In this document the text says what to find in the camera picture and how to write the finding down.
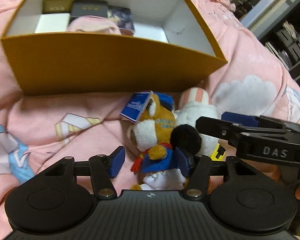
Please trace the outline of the white plush striped ears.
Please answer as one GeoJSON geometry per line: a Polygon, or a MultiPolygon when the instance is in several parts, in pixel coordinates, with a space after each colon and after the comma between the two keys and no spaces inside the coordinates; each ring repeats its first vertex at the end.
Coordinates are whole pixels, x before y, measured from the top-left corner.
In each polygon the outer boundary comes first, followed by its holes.
{"type": "MultiPolygon", "coordinates": [[[[221,114],[214,105],[210,104],[208,93],[199,87],[193,87],[182,92],[177,110],[174,111],[176,125],[196,127],[196,121],[201,116],[220,119],[221,114]]],[[[218,138],[199,134],[202,139],[198,155],[207,155],[212,160],[222,161],[225,152],[219,148],[218,138]]]]}

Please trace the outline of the dark bookshelf with items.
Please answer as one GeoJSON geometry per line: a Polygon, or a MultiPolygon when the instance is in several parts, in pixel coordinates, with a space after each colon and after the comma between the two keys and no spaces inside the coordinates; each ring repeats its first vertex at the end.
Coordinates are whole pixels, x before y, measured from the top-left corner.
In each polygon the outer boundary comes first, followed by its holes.
{"type": "Polygon", "coordinates": [[[261,42],[275,49],[275,54],[300,86],[300,3],[264,35],[261,42]]]}

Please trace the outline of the blue paper hang tag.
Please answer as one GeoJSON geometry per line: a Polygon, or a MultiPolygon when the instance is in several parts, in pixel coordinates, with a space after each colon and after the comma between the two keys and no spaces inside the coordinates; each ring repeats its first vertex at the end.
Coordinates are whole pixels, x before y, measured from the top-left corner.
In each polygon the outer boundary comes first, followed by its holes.
{"type": "Polygon", "coordinates": [[[151,97],[152,91],[133,93],[120,115],[132,123],[137,123],[145,111],[151,97]]]}

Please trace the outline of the pink mini backpack pouch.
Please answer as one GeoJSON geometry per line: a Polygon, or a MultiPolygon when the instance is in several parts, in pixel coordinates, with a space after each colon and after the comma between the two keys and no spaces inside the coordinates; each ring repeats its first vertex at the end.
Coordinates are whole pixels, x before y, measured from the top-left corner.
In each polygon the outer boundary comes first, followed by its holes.
{"type": "Polygon", "coordinates": [[[80,16],[68,25],[66,31],[121,35],[119,27],[113,21],[99,16],[80,16]]]}

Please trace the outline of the pink printed bed duvet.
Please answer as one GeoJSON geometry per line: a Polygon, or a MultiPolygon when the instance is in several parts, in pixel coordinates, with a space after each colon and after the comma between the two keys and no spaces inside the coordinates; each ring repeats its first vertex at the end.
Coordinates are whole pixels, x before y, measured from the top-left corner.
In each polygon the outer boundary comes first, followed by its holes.
{"type": "MultiPolygon", "coordinates": [[[[0,36],[22,0],[0,0],[0,36]]],[[[228,63],[201,86],[221,112],[265,115],[300,124],[300,87],[283,64],[235,19],[229,0],[193,0],[228,63]]],[[[38,173],[65,156],[87,160],[124,145],[127,155],[113,183],[117,191],[138,182],[130,167],[138,156],[120,111],[127,94],[92,93],[24,97],[0,45],[0,128],[27,145],[16,161],[38,173]]]]}

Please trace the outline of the orange cardboard storage box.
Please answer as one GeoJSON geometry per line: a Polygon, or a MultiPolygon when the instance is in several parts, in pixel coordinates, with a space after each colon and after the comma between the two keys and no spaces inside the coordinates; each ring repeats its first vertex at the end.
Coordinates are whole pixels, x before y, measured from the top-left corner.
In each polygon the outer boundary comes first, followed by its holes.
{"type": "Polygon", "coordinates": [[[226,64],[191,0],[103,0],[131,10],[133,36],[37,33],[43,0],[23,0],[1,37],[26,95],[179,92],[226,64]]]}

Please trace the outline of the purple illustrated card box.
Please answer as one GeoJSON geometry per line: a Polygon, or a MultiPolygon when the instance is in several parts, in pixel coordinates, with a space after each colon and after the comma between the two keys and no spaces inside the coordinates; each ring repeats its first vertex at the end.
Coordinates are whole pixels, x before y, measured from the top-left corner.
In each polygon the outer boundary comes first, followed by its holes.
{"type": "Polygon", "coordinates": [[[110,5],[108,7],[108,18],[118,26],[122,35],[134,35],[135,28],[129,8],[110,5]]]}

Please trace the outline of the white flat box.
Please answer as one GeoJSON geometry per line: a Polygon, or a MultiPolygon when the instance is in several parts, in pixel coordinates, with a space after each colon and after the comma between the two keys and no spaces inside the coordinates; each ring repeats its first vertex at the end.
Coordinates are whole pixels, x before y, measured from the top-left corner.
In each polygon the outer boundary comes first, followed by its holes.
{"type": "Polygon", "coordinates": [[[34,33],[65,32],[69,25],[69,13],[42,14],[39,17],[34,33]]]}

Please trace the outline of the gold textured gift box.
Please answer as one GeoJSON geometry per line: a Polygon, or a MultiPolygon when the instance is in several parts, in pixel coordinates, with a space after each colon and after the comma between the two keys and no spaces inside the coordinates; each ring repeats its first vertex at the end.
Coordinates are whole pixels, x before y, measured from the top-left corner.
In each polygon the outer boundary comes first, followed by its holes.
{"type": "Polygon", "coordinates": [[[74,0],[43,0],[43,13],[71,12],[74,0]]]}

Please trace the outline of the black box gold lettering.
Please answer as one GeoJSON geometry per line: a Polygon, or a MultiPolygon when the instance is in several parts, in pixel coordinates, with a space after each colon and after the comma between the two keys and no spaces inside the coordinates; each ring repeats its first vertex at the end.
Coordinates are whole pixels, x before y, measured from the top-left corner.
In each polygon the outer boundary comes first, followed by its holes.
{"type": "Polygon", "coordinates": [[[108,17],[108,2],[102,0],[75,0],[70,14],[70,21],[81,16],[108,17]]]}

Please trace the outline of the brown plush toy blue outfit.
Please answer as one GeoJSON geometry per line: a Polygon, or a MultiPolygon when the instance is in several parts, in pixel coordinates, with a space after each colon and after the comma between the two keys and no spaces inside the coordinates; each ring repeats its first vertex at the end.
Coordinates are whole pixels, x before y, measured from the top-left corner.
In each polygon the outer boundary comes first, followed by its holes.
{"type": "Polygon", "coordinates": [[[133,185],[132,190],[182,190],[187,185],[189,180],[182,175],[170,143],[176,127],[173,110],[173,98],[155,92],[130,127],[129,138],[141,152],[130,171],[143,175],[143,182],[133,185]]]}

